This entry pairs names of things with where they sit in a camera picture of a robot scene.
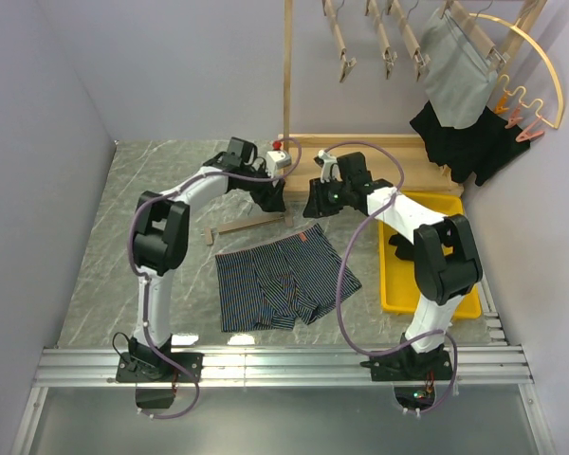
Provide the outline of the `striped navy underwear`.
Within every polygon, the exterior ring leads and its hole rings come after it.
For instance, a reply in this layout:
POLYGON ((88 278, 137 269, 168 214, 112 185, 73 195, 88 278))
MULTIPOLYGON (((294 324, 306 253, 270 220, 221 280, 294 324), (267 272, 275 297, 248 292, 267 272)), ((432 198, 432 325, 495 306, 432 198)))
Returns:
POLYGON ((215 262, 224 333, 291 331, 336 307, 341 257, 318 224, 215 262))

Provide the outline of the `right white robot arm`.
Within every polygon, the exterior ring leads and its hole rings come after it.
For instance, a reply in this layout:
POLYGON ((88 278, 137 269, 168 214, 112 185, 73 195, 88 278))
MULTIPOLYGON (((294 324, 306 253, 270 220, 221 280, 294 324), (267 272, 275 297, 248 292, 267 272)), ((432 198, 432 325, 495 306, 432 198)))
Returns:
POLYGON ((412 246, 419 290, 413 320, 399 346, 367 353, 362 367, 375 382, 455 380, 458 349, 445 347, 452 341, 448 327, 460 302, 483 278, 468 219, 428 209, 393 183, 374 179, 361 152, 333 157, 321 150, 314 160, 321 176, 310 182, 304 217, 327 217, 350 207, 389 226, 412 246))

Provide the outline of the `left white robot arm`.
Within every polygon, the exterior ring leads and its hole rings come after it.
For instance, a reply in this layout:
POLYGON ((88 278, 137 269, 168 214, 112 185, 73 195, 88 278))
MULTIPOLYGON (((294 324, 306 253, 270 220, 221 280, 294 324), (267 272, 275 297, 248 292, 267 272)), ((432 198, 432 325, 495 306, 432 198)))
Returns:
POLYGON ((129 230, 129 265, 138 279, 138 316, 121 356, 119 381, 158 382, 184 375, 198 379, 172 352, 170 305, 175 271, 189 246, 193 214, 232 190, 245 191, 264 212, 285 211, 282 171, 293 162, 279 141, 265 155, 238 137, 198 171, 163 192, 138 199, 129 230))

